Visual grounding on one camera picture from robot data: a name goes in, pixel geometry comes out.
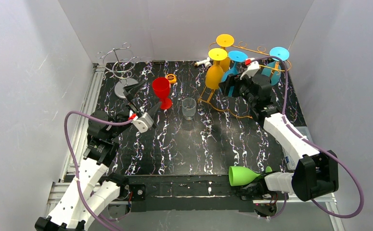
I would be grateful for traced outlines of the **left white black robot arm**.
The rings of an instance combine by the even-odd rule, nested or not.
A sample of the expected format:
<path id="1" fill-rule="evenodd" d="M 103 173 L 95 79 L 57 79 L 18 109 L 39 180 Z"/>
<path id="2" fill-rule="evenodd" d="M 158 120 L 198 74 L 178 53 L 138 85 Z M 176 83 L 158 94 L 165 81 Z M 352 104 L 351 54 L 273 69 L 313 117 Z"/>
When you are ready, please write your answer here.
<path id="1" fill-rule="evenodd" d="M 91 115 L 80 111 L 67 113 L 64 119 L 64 134 L 75 167 L 75 177 L 55 208 L 46 217 L 38 218 L 35 223 L 36 230 L 86 231 L 95 220 L 111 231 L 120 229 L 100 214 L 110 202 L 120 196 L 121 189 L 129 183 L 128 178 L 111 173 L 104 178 L 96 192 L 94 188 L 116 156 L 119 134 L 131 125 L 140 133 L 157 126 L 155 117 L 162 103 L 158 102 L 143 113 L 133 102 L 135 94 L 145 83 L 143 80 L 124 87 L 124 95 L 129 102 L 127 107 L 133 112 L 132 115 L 109 116 L 103 111 L 96 111 Z M 89 141 L 80 164 L 77 162 L 67 131 L 68 119 L 72 114 L 85 117 L 89 122 Z"/>

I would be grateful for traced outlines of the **green plastic wine glass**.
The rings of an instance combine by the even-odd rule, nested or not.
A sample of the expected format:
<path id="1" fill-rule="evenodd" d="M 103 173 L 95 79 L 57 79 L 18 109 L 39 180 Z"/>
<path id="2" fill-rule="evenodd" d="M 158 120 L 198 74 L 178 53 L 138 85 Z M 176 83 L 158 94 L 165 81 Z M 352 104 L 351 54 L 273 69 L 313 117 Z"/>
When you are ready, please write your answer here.
<path id="1" fill-rule="evenodd" d="M 229 183 L 231 186 L 244 186 L 252 183 L 255 180 L 265 177 L 267 174 L 272 173 L 273 170 L 270 166 L 266 167 L 264 173 L 257 173 L 247 167 L 230 166 L 229 167 Z"/>

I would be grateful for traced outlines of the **blue wine glass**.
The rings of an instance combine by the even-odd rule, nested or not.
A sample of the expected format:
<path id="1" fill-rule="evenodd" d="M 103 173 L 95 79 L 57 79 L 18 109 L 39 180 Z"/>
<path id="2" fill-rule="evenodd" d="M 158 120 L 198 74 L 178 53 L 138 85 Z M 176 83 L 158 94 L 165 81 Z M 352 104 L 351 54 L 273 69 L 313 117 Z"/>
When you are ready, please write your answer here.
<path id="1" fill-rule="evenodd" d="M 290 53 L 284 47 L 274 47 L 270 50 L 269 55 L 279 57 L 282 61 L 286 61 Z M 283 69 L 280 66 L 280 62 L 278 59 L 273 59 L 272 62 L 268 63 L 266 67 L 263 68 L 261 74 L 269 77 L 271 85 L 274 86 L 279 82 L 281 72 L 283 72 Z"/>

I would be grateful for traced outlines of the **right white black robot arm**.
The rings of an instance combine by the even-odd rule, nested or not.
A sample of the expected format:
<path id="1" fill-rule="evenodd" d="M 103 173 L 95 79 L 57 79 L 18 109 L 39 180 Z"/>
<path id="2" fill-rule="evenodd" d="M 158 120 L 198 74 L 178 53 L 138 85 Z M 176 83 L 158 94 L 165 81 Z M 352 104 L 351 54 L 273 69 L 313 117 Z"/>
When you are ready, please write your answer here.
<path id="1" fill-rule="evenodd" d="M 254 195 L 270 192 L 296 194 L 302 201 L 308 201 L 339 188 L 338 164 L 330 151 L 325 154 L 309 144 L 309 140 L 288 121 L 272 101 L 272 86 L 266 76 L 230 74 L 219 84 L 224 96 L 242 97 L 248 104 L 252 118 L 282 146 L 291 173 L 271 171 L 254 174 L 250 180 L 239 180 L 231 167 L 231 186 L 245 186 L 259 183 Z"/>

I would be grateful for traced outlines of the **silver round glass rack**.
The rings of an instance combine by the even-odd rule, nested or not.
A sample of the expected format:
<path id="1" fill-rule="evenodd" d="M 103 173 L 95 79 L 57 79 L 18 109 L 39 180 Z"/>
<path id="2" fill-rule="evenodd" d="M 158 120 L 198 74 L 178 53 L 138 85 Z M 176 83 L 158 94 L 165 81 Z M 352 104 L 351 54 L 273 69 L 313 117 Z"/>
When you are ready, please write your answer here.
<path id="1" fill-rule="evenodd" d="M 118 98 L 125 99 L 124 87 L 138 84 L 132 73 L 136 64 L 134 59 L 138 57 L 134 56 L 131 44 L 125 42 L 119 48 L 112 48 L 108 52 L 98 52 L 97 58 L 101 60 L 104 66 L 104 76 L 117 80 L 114 86 L 115 95 Z"/>

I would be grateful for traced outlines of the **clear glass tumbler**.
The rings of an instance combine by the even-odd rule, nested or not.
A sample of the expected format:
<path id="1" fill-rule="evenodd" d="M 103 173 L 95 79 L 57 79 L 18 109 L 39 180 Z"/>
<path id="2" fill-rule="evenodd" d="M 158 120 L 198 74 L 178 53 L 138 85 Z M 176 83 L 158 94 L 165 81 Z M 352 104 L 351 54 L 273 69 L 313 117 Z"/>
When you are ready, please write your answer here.
<path id="1" fill-rule="evenodd" d="M 181 102 L 183 117 L 186 120 L 193 120 L 196 113 L 196 101 L 193 98 L 185 98 Z"/>

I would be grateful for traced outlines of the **orange wine glass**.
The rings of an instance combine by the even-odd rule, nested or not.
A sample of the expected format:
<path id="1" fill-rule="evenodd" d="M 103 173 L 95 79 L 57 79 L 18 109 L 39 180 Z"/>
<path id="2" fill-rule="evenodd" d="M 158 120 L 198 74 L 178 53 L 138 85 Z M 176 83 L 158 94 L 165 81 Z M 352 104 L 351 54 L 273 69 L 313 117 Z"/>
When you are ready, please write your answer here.
<path id="1" fill-rule="evenodd" d="M 213 60 L 213 64 L 206 73 L 205 84 L 209 89 L 217 90 L 224 75 L 220 62 L 228 57 L 228 53 L 222 48 L 213 48 L 208 52 L 208 56 Z"/>
<path id="2" fill-rule="evenodd" d="M 230 34 L 220 34 L 216 38 L 216 43 L 226 51 L 228 54 L 226 48 L 231 47 L 234 44 L 234 37 Z M 224 72 L 228 71 L 230 68 L 231 60 L 229 57 L 227 57 L 225 60 L 220 61 L 220 66 L 222 67 L 222 70 Z"/>

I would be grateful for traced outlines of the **teal wine glass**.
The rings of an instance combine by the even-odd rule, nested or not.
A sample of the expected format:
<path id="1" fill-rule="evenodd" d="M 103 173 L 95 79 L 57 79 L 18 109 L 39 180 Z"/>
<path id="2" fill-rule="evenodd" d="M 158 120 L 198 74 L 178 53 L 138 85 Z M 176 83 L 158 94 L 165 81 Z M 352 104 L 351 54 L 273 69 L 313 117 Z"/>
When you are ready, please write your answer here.
<path id="1" fill-rule="evenodd" d="M 221 79 L 221 83 L 225 82 L 229 74 L 238 74 L 237 64 L 244 62 L 248 56 L 241 51 L 230 51 L 228 53 L 229 58 L 233 61 L 233 66 L 228 71 L 224 73 Z"/>

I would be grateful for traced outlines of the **gold wire glass rack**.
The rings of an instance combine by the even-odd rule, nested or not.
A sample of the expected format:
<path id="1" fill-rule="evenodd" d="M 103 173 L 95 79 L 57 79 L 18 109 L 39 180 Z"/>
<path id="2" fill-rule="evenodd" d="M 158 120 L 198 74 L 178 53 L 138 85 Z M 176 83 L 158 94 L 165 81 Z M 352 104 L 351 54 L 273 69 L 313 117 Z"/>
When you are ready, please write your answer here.
<path id="1" fill-rule="evenodd" d="M 242 97 L 250 109 L 249 118 L 264 119 L 278 113 L 271 101 L 271 88 L 281 74 L 288 75 L 289 51 L 284 47 L 274 47 L 270 52 L 256 49 L 260 58 L 250 58 L 246 55 L 249 49 L 246 43 L 234 44 L 234 38 L 228 34 L 217 37 L 217 47 L 209 47 L 208 58 L 194 65 L 204 64 L 207 67 L 205 89 L 210 89 L 207 100 L 198 98 L 199 102 L 210 104 L 216 90 L 225 97 Z"/>

